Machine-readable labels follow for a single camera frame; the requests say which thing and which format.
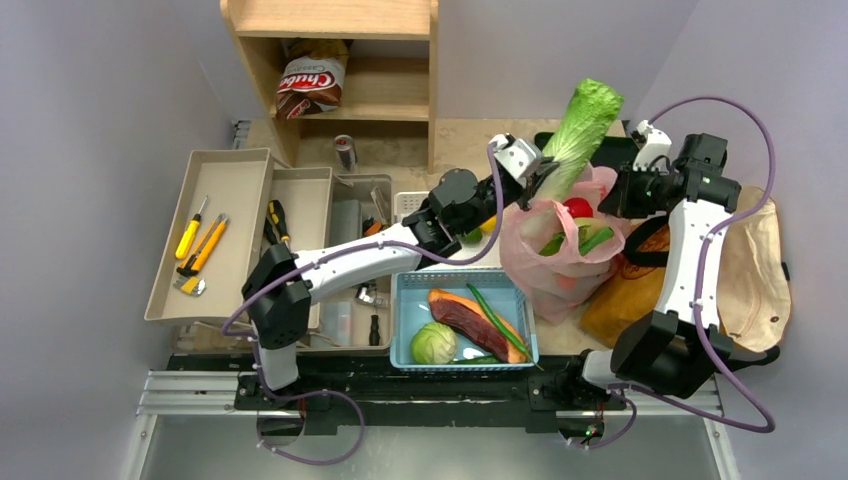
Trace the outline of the green cucumber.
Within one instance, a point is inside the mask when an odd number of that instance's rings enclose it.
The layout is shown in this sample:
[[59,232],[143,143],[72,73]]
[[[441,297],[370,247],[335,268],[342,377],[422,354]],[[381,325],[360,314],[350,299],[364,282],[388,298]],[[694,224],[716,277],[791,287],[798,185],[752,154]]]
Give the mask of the green cucumber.
[[[594,229],[593,227],[580,226],[578,228],[578,252],[585,256],[597,246],[612,239],[614,232],[610,227]],[[551,239],[538,252],[541,256],[552,256],[556,254],[566,240],[564,232],[554,234]]]

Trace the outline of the pink plastic grocery bag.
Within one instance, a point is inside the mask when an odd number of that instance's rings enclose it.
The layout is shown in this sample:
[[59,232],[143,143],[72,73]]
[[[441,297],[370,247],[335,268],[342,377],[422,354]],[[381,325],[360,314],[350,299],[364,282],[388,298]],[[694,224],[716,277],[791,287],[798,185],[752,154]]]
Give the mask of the pink plastic grocery bag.
[[[594,209],[593,218],[572,218],[563,202],[534,200],[523,211],[510,206],[504,212],[499,233],[500,261],[509,279],[524,293],[535,315],[552,325],[563,323],[623,263],[621,252],[631,231],[631,222],[598,211],[610,192],[617,173],[608,167],[584,170],[567,199],[585,198]],[[578,228],[610,227],[614,237],[585,256],[578,252]],[[552,256],[538,252],[556,234],[566,240]]]

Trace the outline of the green napa cabbage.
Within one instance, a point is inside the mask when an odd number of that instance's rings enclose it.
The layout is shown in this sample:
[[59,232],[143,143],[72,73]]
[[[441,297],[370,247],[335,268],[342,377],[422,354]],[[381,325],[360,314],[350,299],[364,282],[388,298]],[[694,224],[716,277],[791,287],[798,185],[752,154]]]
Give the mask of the green napa cabbage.
[[591,79],[574,89],[556,131],[543,148],[552,159],[550,173],[539,184],[534,200],[565,200],[618,119],[624,97],[611,86]]

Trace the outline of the brown Trader Joe's bag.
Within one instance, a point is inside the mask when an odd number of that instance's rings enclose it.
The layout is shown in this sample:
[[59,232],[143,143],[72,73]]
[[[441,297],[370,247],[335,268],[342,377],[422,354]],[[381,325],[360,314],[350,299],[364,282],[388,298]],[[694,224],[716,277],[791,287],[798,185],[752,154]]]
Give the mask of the brown Trader Joe's bag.
[[[670,247],[668,220],[646,220],[633,230],[619,271],[595,292],[579,325],[607,347],[655,306]],[[771,199],[732,224],[723,244],[717,284],[722,332],[753,352],[777,346],[791,313],[788,270],[782,261],[777,206]]]

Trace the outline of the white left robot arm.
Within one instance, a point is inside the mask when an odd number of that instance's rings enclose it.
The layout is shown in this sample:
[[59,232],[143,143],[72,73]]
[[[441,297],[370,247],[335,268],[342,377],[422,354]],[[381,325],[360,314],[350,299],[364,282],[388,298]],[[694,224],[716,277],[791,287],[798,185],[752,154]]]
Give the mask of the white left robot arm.
[[486,244],[474,256],[458,259],[460,236],[490,218],[501,222],[512,203],[527,206],[555,168],[542,157],[492,157],[490,165],[492,173],[483,180],[465,169],[446,173],[417,211],[372,237],[300,252],[278,244],[260,257],[241,288],[244,302],[231,317],[246,314],[252,323],[264,401],[284,409],[297,399],[295,344],[306,333],[314,304],[377,277],[479,261],[493,246]]

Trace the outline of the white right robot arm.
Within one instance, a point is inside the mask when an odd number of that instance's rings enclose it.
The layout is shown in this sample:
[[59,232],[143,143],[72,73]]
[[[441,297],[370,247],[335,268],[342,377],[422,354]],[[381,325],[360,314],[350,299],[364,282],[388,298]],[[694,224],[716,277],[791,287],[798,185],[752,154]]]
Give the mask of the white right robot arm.
[[564,376],[561,392],[576,407],[601,388],[625,382],[686,399],[717,370],[710,358],[730,357],[733,340],[721,333],[716,287],[726,220],[741,187],[723,177],[726,140],[686,137],[671,171],[634,163],[621,168],[599,209],[625,219],[668,215],[670,245],[662,290],[653,310],[627,327],[607,352],[585,354],[582,369]]

